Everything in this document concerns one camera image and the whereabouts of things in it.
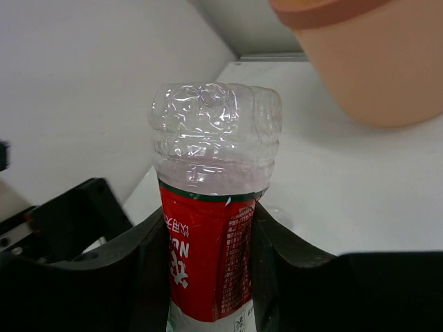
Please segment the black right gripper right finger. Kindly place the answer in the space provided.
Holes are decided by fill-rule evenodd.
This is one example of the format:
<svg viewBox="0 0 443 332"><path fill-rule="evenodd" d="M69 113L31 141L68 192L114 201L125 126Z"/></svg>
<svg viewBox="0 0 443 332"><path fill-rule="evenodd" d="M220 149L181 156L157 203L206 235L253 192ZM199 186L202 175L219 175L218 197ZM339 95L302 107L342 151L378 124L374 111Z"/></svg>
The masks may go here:
<svg viewBox="0 0 443 332"><path fill-rule="evenodd" d="M441 331L442 253L335 256L261 205L251 231L258 331Z"/></svg>

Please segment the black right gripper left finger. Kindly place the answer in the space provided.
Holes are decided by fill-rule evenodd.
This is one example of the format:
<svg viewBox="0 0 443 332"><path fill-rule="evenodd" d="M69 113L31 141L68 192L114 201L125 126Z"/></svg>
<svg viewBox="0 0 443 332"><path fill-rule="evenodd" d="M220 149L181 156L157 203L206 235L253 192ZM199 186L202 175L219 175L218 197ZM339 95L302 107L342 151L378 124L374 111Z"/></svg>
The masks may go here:
<svg viewBox="0 0 443 332"><path fill-rule="evenodd" d="M165 331L169 236L162 209L73 261L1 253L2 331Z"/></svg>

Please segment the red label clear bottle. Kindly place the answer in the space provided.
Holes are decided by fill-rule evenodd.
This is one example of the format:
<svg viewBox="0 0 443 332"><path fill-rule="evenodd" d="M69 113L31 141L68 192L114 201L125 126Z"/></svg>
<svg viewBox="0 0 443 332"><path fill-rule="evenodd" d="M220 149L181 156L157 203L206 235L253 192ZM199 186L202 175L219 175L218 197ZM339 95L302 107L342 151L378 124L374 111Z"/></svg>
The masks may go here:
<svg viewBox="0 0 443 332"><path fill-rule="evenodd" d="M282 131L273 89L175 83L155 94L154 132L169 232L169 331L254 331L251 224Z"/></svg>

